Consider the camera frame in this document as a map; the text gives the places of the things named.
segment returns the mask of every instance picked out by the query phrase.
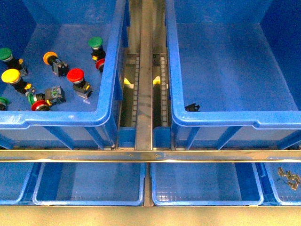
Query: blue plastic bin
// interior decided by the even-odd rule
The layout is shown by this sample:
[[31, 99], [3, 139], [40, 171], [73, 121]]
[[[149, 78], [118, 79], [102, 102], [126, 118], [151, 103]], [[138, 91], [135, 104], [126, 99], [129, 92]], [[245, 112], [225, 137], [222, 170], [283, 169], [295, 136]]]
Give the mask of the blue plastic bin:
[[261, 205], [253, 163], [151, 164], [152, 198], [158, 206]]
[[145, 164], [44, 163], [33, 193], [37, 205], [139, 206]]
[[[27, 98], [0, 81], [0, 96], [10, 100], [8, 111], [0, 113], [0, 146], [15, 148], [101, 148], [114, 146], [117, 137], [119, 103], [122, 100], [121, 72], [127, 47], [129, 8], [127, 0], [2, 0], [0, 48], [12, 49], [22, 58], [36, 93], [60, 85], [66, 103], [51, 112], [32, 112]], [[95, 68], [88, 40], [103, 38], [106, 51], [102, 74]], [[77, 96], [72, 83], [57, 77], [43, 62], [54, 51], [70, 68], [81, 68], [94, 90], [85, 100]], [[6, 66], [0, 62], [0, 73]]]
[[23, 200], [34, 163], [0, 163], [0, 205], [17, 205]]
[[300, 206], [300, 185], [298, 185], [296, 190], [293, 190], [287, 184], [287, 182], [289, 181], [287, 177], [282, 177], [278, 174], [279, 167], [281, 167], [285, 172], [291, 171], [292, 174], [301, 176], [300, 163], [257, 163], [264, 194], [263, 205]]
[[176, 147], [301, 141], [301, 4], [166, 0], [166, 30]]

